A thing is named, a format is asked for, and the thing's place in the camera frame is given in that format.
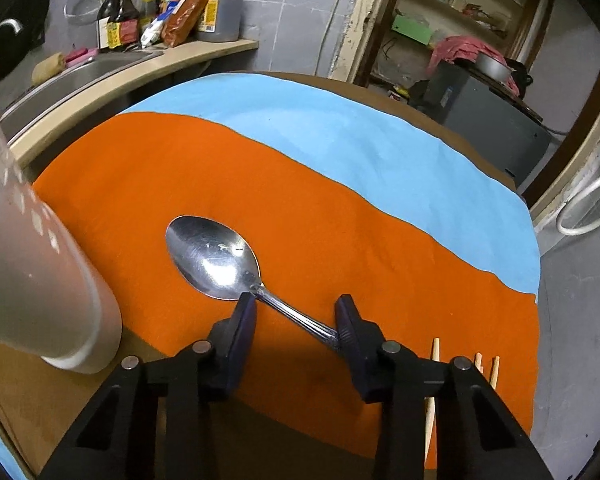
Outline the large steel spoon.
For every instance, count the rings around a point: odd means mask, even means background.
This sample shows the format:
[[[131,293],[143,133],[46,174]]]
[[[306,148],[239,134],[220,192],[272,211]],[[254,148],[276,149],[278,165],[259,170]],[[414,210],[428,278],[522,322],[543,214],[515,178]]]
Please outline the large steel spoon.
[[[179,216],[166,228],[166,247],[178,272],[198,292],[225,301],[250,294],[328,348],[340,350],[334,328],[291,307],[265,287],[252,248],[228,226],[204,217]]]

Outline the wooden chopstick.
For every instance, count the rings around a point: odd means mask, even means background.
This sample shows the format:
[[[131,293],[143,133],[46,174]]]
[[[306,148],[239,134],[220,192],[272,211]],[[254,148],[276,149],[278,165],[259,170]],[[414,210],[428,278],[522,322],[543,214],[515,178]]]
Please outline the wooden chopstick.
[[[501,358],[499,356],[494,356],[492,360],[491,373],[490,373],[490,385],[493,389],[496,389],[498,386],[498,376],[500,376],[500,365]]]
[[[430,358],[434,362],[440,361],[440,339],[434,338],[431,347]],[[434,398],[426,399],[426,418],[425,418],[425,458],[428,458],[430,445],[432,441],[432,434],[434,433],[434,415],[436,414],[436,401]]]
[[[482,359],[483,359],[482,353],[476,352],[475,359],[474,359],[474,365],[480,373],[483,373]]]

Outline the white plastic utensil holder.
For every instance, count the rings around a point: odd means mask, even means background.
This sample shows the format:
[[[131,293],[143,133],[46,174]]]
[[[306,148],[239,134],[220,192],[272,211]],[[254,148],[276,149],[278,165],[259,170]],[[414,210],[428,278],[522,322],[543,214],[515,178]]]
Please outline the white plastic utensil holder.
[[[0,126],[0,343],[61,370],[95,374],[121,336],[109,286],[36,195]]]

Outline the striped blue orange brown cloth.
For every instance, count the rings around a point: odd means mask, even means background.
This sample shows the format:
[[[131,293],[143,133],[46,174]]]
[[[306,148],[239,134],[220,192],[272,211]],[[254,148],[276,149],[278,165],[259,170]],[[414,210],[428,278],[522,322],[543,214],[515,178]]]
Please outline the striped blue orange brown cloth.
[[[430,234],[261,139],[210,116],[220,92],[185,110],[108,119],[34,181],[119,301],[121,349],[173,356],[232,312],[195,292],[166,249],[181,214],[220,220],[248,240],[265,284],[328,323],[350,295],[364,318],[420,356],[482,353],[502,361],[498,394],[524,430],[538,372],[536,289],[518,292]],[[242,380],[212,412],[225,479],[367,479],[380,409],[365,404],[346,362],[260,306]]]

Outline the grey cabinet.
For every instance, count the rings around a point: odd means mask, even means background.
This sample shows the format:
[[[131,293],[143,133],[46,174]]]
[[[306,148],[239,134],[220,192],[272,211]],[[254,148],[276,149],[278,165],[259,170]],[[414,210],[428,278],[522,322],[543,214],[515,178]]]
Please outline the grey cabinet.
[[[473,68],[442,62],[408,93],[411,106],[459,134],[516,185],[532,174],[552,140],[540,116]]]

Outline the stainless steel sink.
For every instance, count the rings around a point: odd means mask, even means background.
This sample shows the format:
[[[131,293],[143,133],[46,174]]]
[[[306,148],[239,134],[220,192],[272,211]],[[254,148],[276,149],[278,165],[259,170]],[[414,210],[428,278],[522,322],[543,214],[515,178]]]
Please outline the stainless steel sink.
[[[158,58],[159,51],[134,50],[92,55],[39,86],[28,90],[0,113],[0,125],[11,141],[50,114],[59,105],[102,80],[128,68]]]

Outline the small metal pot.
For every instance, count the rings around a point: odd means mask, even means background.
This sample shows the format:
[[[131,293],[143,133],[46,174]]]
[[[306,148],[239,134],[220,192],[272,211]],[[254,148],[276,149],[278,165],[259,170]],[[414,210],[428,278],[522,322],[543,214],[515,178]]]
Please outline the small metal pot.
[[[484,76],[487,76],[500,84],[506,84],[512,73],[506,64],[501,63],[496,58],[492,58],[492,56],[483,52],[477,54],[475,68]]]

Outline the yellow sponge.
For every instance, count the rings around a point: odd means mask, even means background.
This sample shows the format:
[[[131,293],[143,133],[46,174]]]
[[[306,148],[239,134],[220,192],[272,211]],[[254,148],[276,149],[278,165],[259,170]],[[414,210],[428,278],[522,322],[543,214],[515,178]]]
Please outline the yellow sponge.
[[[34,66],[31,74],[31,84],[37,87],[44,84],[50,78],[61,74],[66,69],[66,58],[61,52],[57,52],[39,62]]]

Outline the pink red cloth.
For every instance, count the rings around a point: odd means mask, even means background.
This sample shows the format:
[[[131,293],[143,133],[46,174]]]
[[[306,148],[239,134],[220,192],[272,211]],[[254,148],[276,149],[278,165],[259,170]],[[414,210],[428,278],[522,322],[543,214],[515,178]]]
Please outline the pink red cloth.
[[[475,68],[475,60],[479,52],[490,55],[492,58],[496,58],[498,61],[508,66],[504,55],[502,55],[499,50],[491,47],[490,44],[486,44],[484,41],[471,36],[449,36],[448,38],[440,40],[434,47],[434,50],[432,50],[426,68],[426,75],[432,76],[436,71],[437,66],[440,63],[445,62],[448,64],[460,64],[460,67],[472,68],[477,73],[484,76]],[[510,78],[506,84],[502,84],[502,86],[506,86],[509,92],[513,93],[514,96],[519,96],[519,89],[513,77],[513,70],[511,68],[510,70],[512,71]]]

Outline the orange-brown spice packet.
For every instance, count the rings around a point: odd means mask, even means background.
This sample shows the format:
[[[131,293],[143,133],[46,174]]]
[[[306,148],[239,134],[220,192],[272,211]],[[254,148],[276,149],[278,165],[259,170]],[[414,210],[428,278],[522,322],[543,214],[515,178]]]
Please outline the orange-brown spice packet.
[[[163,43],[168,48],[184,44],[201,17],[209,0],[181,0],[164,22],[161,31]]]

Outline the dark soy sauce bottle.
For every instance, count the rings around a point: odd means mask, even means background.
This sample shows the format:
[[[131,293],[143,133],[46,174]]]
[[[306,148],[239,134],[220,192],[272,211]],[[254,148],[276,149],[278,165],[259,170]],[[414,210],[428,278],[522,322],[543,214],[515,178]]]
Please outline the dark soy sauce bottle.
[[[140,11],[133,0],[118,0],[118,10],[108,21],[109,49],[122,51],[140,40]]]

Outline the large vinegar jug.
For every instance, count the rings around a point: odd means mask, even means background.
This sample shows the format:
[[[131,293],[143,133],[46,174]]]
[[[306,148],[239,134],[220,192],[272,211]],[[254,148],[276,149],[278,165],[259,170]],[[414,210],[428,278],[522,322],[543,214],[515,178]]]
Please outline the large vinegar jug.
[[[209,0],[198,22],[197,38],[231,42],[239,37],[244,0]]]

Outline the green box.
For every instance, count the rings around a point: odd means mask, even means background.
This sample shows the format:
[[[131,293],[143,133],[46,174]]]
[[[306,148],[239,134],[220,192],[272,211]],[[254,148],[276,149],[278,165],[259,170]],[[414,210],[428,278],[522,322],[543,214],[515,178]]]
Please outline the green box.
[[[432,30],[428,24],[422,24],[414,18],[407,18],[404,15],[394,17],[391,30],[424,46],[428,46],[432,36]]]

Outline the black wok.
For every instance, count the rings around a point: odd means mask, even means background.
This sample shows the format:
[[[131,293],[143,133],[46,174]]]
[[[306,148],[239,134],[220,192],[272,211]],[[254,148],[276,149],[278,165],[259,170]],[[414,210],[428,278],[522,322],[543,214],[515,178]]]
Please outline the black wok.
[[[50,0],[15,0],[0,21],[0,81],[45,40]]]

